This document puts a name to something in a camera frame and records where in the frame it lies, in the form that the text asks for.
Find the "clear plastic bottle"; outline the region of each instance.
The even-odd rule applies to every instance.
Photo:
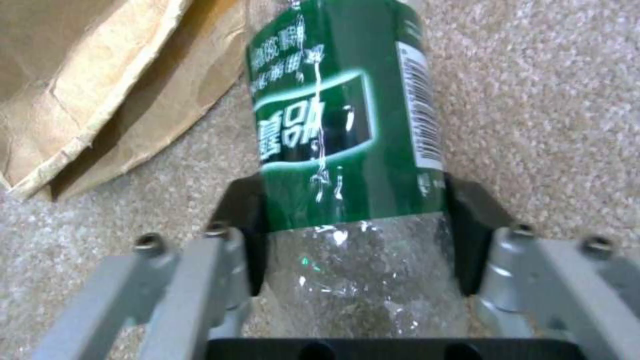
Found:
[[[420,4],[248,1],[249,85],[278,230],[264,288],[276,335],[467,331],[444,256]]]

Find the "crumpled paper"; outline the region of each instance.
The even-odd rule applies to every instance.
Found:
[[[189,3],[0,3],[0,181],[12,195],[33,195],[91,145]]]

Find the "gray metal bar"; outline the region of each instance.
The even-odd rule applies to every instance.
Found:
[[[524,251],[521,240],[532,237],[531,233],[508,228],[498,229],[493,234],[482,285],[475,297],[475,310],[480,321],[494,335],[509,338],[533,336],[516,287],[516,282],[523,279],[514,273],[515,264]]]
[[[150,324],[140,359],[203,358],[208,331],[225,316],[228,259],[220,236],[192,241],[184,250],[162,306]]]
[[[144,259],[107,257],[36,349],[33,359],[102,359],[131,312],[123,296],[131,291]]]
[[[569,334],[590,359],[636,360],[640,321],[574,241],[523,242],[518,292],[543,329]]]

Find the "brown paper bag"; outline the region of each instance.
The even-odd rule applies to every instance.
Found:
[[[193,0],[92,147],[51,183],[55,199],[147,161],[205,114],[243,69],[243,6],[243,0]]]
[[[0,182],[25,198],[89,146],[190,0],[0,2]]]

